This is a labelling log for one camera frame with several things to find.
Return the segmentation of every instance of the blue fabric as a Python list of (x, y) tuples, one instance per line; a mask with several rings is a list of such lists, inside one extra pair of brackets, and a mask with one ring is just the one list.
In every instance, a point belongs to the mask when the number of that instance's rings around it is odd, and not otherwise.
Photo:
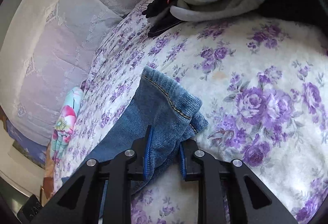
[(188, 93), (175, 80), (145, 67), (129, 106), (83, 163), (90, 158), (99, 162), (113, 159), (131, 147), (135, 139), (145, 136), (147, 126), (152, 125), (153, 132), (145, 162), (146, 180), (131, 183), (131, 191), (135, 193), (156, 179), (173, 162), (180, 142), (207, 126), (207, 120), (199, 113), (201, 105), (199, 98)]
[(19, 130), (17, 130), (7, 119), (7, 131), (11, 138), (15, 139), (18, 144), (28, 152), (30, 157), (41, 164), (46, 161), (47, 147), (40, 145), (27, 137), (25, 137)]

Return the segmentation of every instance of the white wall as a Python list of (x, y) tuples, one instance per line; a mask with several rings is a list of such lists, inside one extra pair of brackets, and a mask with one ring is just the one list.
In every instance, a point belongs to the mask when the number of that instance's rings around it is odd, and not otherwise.
[(17, 151), (13, 142), (0, 121), (0, 177), (26, 196), (39, 198), (44, 170)]

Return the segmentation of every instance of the purple rose print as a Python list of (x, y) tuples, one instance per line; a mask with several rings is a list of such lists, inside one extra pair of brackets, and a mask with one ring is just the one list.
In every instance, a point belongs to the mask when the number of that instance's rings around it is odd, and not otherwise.
[(328, 114), (326, 112), (325, 106), (321, 105), (320, 106), (320, 111), (321, 111), (321, 124), (320, 124), (320, 130), (321, 131), (326, 131), (326, 128), (328, 127)]
[(178, 39), (180, 37), (180, 32), (176, 31), (173, 35), (172, 35), (173, 39)]
[(170, 213), (174, 213), (175, 211), (174, 207), (163, 207), (162, 209), (164, 215), (169, 215)]
[(126, 104), (124, 105), (121, 105), (117, 110), (116, 112), (114, 113), (114, 116), (112, 118), (112, 121), (113, 121), (113, 124), (116, 123), (116, 121), (120, 118), (120, 116), (123, 114), (125, 108), (127, 107)]
[(313, 116), (312, 122), (313, 123), (318, 123), (319, 122), (319, 116)]
[(263, 158), (265, 158), (270, 152), (270, 145), (268, 142), (258, 143), (260, 135), (257, 133), (252, 144), (245, 146), (241, 151), (244, 154), (243, 161), (252, 167), (257, 167), (262, 164)]
[(256, 44), (254, 42), (250, 42), (250, 43), (247, 44), (247, 47), (248, 48), (255, 49), (257, 46), (256, 46)]
[(92, 81), (90, 83), (89, 89), (87, 89), (88, 91), (90, 91), (91, 93), (98, 87), (98, 83), (95, 83), (94, 81)]
[(226, 28), (231, 26), (232, 23), (229, 23), (227, 21), (223, 22), (209, 22), (209, 24), (206, 25), (206, 27), (199, 33), (197, 39), (200, 38), (208, 38), (212, 37), (213, 40), (215, 40), (218, 36), (220, 36)]
[(213, 49), (212, 48), (208, 48), (208, 49), (205, 49), (202, 53), (201, 53), (201, 57), (202, 58), (210, 58), (212, 57), (213, 55)]
[(205, 72), (210, 72), (211, 70), (215, 69), (215, 58), (213, 56), (205, 59), (201, 63), (202, 69)]
[(253, 42), (247, 44), (252, 54), (256, 54), (260, 50), (259, 47), (262, 44), (268, 49), (277, 49), (278, 41), (283, 41), (285, 37), (289, 38), (289, 35), (282, 32), (278, 25), (270, 23), (271, 22), (265, 25), (261, 24), (259, 29), (253, 28), (254, 34), (248, 38), (253, 40)]
[(321, 103), (321, 97), (318, 87), (312, 83), (303, 84), (303, 102), (309, 108), (310, 114), (315, 114), (317, 112), (316, 108), (319, 107)]
[(149, 205), (154, 200), (152, 197), (153, 194), (154, 194), (154, 191), (152, 189), (151, 190), (143, 190), (138, 197), (138, 201), (143, 203), (144, 205)]
[(234, 116), (225, 115), (216, 125), (215, 130), (216, 133), (208, 137), (211, 138), (212, 145), (219, 144), (223, 140), (226, 146), (239, 148), (246, 142), (246, 130), (237, 128), (237, 120)]
[(270, 79), (266, 75), (259, 75), (260, 83), (271, 83)]
[(82, 148), (82, 150), (81, 150), (81, 152), (80, 152), (80, 159), (83, 159), (85, 156), (86, 156), (86, 149), (85, 149), (85, 147), (83, 146), (83, 148)]
[(314, 179), (310, 184), (311, 191), (304, 207), (293, 208), (292, 213), (299, 224), (306, 224), (312, 218), (328, 195), (328, 179)]
[(238, 114), (245, 123), (255, 125), (260, 122), (266, 107), (266, 99), (261, 89), (253, 87), (243, 90), (237, 94), (235, 103)]
[(273, 37), (277, 37), (281, 33), (281, 29), (277, 25), (265, 25), (265, 29)]
[(293, 100), (297, 101), (298, 96), (300, 95), (300, 93), (295, 89), (291, 89), (290, 91), (293, 93)]
[(256, 32), (252, 38), (254, 41), (257, 41), (258, 43), (263, 42), (264, 40), (267, 40), (268, 37), (263, 32)]
[(272, 128), (290, 120), (294, 112), (294, 102), (289, 94), (282, 90), (270, 89), (264, 92), (266, 97), (266, 110), (263, 123)]
[(131, 60), (133, 60), (134, 58), (136, 58), (137, 55), (138, 55), (138, 53), (139, 53), (139, 51), (134, 50), (134, 51), (130, 54), (129, 58), (125, 61), (125, 64), (126, 64), (126, 65), (127, 65), (127, 64), (130, 64)]
[(268, 39), (266, 42), (265, 42), (265, 47), (266, 48), (275, 48), (276, 46), (278, 45), (277, 43), (277, 40), (276, 39)]
[(306, 77), (308, 72), (310, 72), (311, 69), (308, 66), (305, 66), (304, 68), (300, 68), (298, 70), (298, 73), (301, 74), (302, 76)]
[(181, 65), (181, 67), (175, 65), (173, 67), (173, 75), (172, 75), (173, 79), (175, 79), (179, 83), (181, 79), (186, 75), (187, 70), (188, 68), (185, 68), (185, 65), (183, 64)]
[(133, 62), (132, 62), (132, 64), (131, 64), (130, 71), (133, 70), (133, 69), (135, 69), (135, 67), (141, 63), (141, 61), (142, 61), (144, 55), (145, 55), (145, 52), (144, 52), (144, 51), (141, 51), (141, 52), (136, 56), (136, 58), (133, 60)]
[(123, 84), (120, 83), (112, 93), (111, 97), (109, 98), (109, 101), (113, 103), (118, 97), (121, 97), (124, 93), (127, 95), (131, 90), (132, 83), (132, 80), (130, 80), (129, 84), (127, 84), (127, 80), (125, 80)]
[(168, 33), (163, 38), (157, 38), (155, 46), (150, 49), (148, 56), (156, 56), (163, 49), (163, 47), (168, 44), (170, 41), (170, 36), (171, 34)]
[(109, 115), (107, 113), (102, 114), (101, 123), (100, 123), (101, 128), (104, 128), (105, 125), (108, 123), (108, 121), (109, 121)]
[(221, 47), (214, 51), (214, 57), (215, 59), (224, 59), (227, 53), (228, 53), (227, 48)]
[(277, 80), (281, 79), (282, 72), (278, 70), (275, 66), (271, 66), (270, 68), (265, 69), (264, 72), (259, 72), (257, 74), (259, 82), (261, 84), (266, 83), (277, 83)]
[(174, 60), (175, 56), (180, 53), (180, 51), (186, 51), (185, 49), (185, 44), (186, 44), (187, 39), (183, 40), (181, 43), (178, 45), (175, 45), (174, 47), (171, 48), (171, 50), (168, 52), (168, 56), (166, 56), (166, 60), (164, 63), (166, 63), (169, 60)]
[(229, 43), (224, 43), (222, 40), (218, 42), (218, 48), (203, 48), (200, 56), (204, 58), (202, 63), (194, 64), (194, 69), (199, 69), (200, 67), (203, 70), (205, 76), (200, 77), (200, 79), (207, 80), (207, 75), (218, 68), (219, 70), (223, 69), (222, 59), (224, 59), (227, 55), (233, 56), (236, 50), (231, 50), (224, 45), (229, 45)]
[(156, 224), (166, 224), (166, 221), (163, 219), (158, 219)]
[(280, 134), (281, 134), (281, 126), (276, 126), (276, 127), (279, 127), (280, 132), (275, 132), (273, 134), (273, 136), (271, 136), (272, 146), (279, 146), (280, 147), (281, 146), (280, 143), (282, 141), (281, 136), (280, 136)]
[(152, 62), (147, 62), (146, 65), (147, 65), (148, 67), (151, 67), (151, 68), (155, 69), (155, 68), (158, 67), (158, 65), (156, 64), (156, 62), (157, 62), (157, 59), (153, 60)]
[(148, 218), (146, 212), (143, 211), (142, 205), (131, 201), (131, 224), (147, 224)]
[(234, 90), (237, 90), (237, 84), (240, 80), (240, 75), (239, 74), (236, 74), (235, 72), (232, 73), (232, 78), (230, 79), (230, 85), (229, 87), (227, 88), (228, 91), (234, 91)]

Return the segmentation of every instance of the yellow stitching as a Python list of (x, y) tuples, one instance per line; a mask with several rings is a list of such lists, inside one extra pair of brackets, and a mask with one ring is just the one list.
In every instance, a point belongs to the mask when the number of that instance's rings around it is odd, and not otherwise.
[(192, 129), (194, 130), (194, 132), (197, 134), (196, 129), (189, 123), (189, 125), (192, 127)]
[(169, 100), (169, 103), (170, 103), (170, 105), (171, 105), (171, 107), (176, 111), (176, 112), (178, 112), (178, 113), (180, 113), (180, 115), (181, 116), (183, 116), (183, 117), (185, 117), (185, 118), (187, 118), (187, 119), (191, 119), (191, 117), (188, 117), (188, 116), (186, 116), (185, 114), (183, 114), (181, 111), (179, 111), (175, 106), (174, 106), (174, 104), (172, 103), (172, 101), (171, 101), (171, 99), (170, 99), (170, 97), (169, 97), (169, 95), (158, 85), (158, 84), (156, 84), (155, 82), (153, 82), (152, 80), (149, 80), (147, 77), (145, 77), (144, 75), (141, 75), (143, 78), (145, 78), (147, 81), (150, 81), (152, 84), (154, 84), (157, 88), (159, 88), (162, 92), (163, 92), (163, 94), (165, 94), (166, 95), (166, 97), (168, 98), (168, 100)]

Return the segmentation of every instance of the wooden headboard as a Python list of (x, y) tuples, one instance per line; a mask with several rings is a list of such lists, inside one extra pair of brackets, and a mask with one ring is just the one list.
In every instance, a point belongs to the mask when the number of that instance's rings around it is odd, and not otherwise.
[(2, 120), (3, 128), (6, 132), (7, 132), (7, 119), (8, 118), (7, 118), (6, 114), (4, 113), (3, 109), (0, 106), (0, 120)]

